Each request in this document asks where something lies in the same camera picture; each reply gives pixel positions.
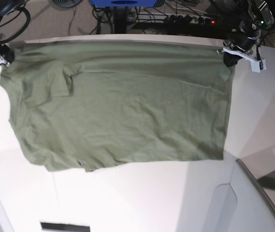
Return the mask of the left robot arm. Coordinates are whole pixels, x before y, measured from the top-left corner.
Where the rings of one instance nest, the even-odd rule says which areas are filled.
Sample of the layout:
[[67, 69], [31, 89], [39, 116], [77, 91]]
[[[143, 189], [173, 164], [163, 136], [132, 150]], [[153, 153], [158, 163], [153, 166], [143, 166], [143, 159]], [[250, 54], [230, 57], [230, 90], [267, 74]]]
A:
[[239, 60], [250, 62], [251, 70], [259, 73], [266, 69], [266, 62], [260, 56], [259, 48], [262, 43], [261, 32], [269, 30], [275, 19], [265, 0], [235, 0], [238, 7], [236, 12], [225, 12], [214, 1], [211, 5], [223, 16], [239, 18], [239, 26], [223, 41], [223, 47], [217, 50], [223, 55], [223, 62], [227, 67], [235, 66]]

